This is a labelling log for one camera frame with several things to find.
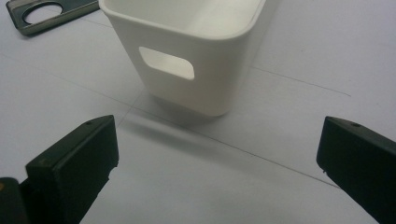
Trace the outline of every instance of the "metal bracket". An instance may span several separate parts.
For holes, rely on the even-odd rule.
[[[62,13],[35,24],[26,21],[32,11],[47,5],[57,5]],[[99,9],[97,0],[11,0],[6,4],[9,15],[22,35],[33,35]]]

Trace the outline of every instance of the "white surface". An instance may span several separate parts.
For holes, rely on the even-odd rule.
[[[208,116],[228,112],[278,0],[100,0],[148,91]]]
[[[85,120],[120,124],[120,167],[82,223],[375,223],[315,157],[326,115],[396,140],[396,2],[281,1],[217,119],[149,96],[102,12],[26,38],[0,10],[0,176],[22,181]]]

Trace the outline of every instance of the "black clamp jaw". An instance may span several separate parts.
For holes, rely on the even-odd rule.
[[[85,122],[30,161],[21,184],[0,178],[0,223],[79,223],[118,162],[113,116]]]
[[[358,123],[327,117],[317,162],[379,223],[396,223],[395,142]]]

